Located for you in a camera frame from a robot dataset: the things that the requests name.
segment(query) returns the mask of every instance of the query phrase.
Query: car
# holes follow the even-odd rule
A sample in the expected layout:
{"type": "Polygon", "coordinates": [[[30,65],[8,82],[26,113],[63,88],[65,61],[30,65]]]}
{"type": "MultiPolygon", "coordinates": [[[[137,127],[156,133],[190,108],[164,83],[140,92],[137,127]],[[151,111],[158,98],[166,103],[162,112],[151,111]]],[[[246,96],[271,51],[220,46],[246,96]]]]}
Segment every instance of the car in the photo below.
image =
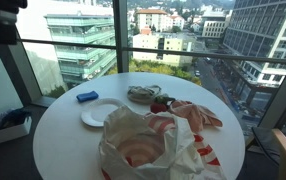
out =
{"type": "Polygon", "coordinates": [[[200,71],[198,71],[198,70],[195,71],[194,74],[195,74],[195,76],[200,76],[200,75],[201,75],[201,74],[200,74],[200,71]]]}

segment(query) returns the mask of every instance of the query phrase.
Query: chair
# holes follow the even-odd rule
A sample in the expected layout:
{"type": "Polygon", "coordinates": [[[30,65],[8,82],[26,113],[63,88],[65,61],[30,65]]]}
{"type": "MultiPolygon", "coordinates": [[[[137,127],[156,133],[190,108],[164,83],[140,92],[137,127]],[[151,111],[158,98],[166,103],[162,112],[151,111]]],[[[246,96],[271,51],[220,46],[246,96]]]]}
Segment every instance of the chair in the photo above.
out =
{"type": "Polygon", "coordinates": [[[253,127],[252,131],[264,154],[279,166],[278,178],[286,180],[286,135],[279,129],[253,127]]]}

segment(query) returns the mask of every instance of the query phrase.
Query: plate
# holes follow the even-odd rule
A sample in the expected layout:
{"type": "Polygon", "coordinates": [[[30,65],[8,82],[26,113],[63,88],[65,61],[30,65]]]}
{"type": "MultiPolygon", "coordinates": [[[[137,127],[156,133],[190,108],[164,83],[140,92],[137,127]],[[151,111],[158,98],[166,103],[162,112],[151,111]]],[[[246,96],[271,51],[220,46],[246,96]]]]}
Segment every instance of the plate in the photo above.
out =
{"type": "Polygon", "coordinates": [[[105,118],[124,104],[117,99],[106,98],[91,102],[82,111],[82,121],[90,126],[103,127],[105,118]]]}

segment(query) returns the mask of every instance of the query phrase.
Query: white plastic bag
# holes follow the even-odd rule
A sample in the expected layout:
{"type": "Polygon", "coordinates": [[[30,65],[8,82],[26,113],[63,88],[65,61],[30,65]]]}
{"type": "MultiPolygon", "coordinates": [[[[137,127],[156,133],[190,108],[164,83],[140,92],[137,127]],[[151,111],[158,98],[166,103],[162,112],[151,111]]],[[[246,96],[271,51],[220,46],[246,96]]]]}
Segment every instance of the white plastic bag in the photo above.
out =
{"type": "Polygon", "coordinates": [[[194,179],[204,169],[194,141],[186,119],[123,106],[104,122],[101,167],[113,180],[194,179]]]}

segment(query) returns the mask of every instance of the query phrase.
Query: table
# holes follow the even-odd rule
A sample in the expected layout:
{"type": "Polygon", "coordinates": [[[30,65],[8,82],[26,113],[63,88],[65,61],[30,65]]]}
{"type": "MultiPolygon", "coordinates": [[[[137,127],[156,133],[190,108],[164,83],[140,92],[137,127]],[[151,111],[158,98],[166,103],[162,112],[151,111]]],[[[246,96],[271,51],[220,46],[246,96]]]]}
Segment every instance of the table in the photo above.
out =
{"type": "Polygon", "coordinates": [[[81,112],[88,103],[78,103],[77,94],[94,90],[99,98],[119,99],[137,112],[148,112],[148,106],[129,101],[126,93],[128,86],[153,84],[177,99],[208,107],[222,120],[222,128],[207,126],[200,134],[215,151],[226,178],[236,179],[243,164],[245,143],[240,124],[231,110],[201,86],[153,73],[104,76],[76,86],[58,98],[43,114],[34,135],[34,159],[43,179],[103,179],[98,163],[102,128],[82,122],[81,112]]]}

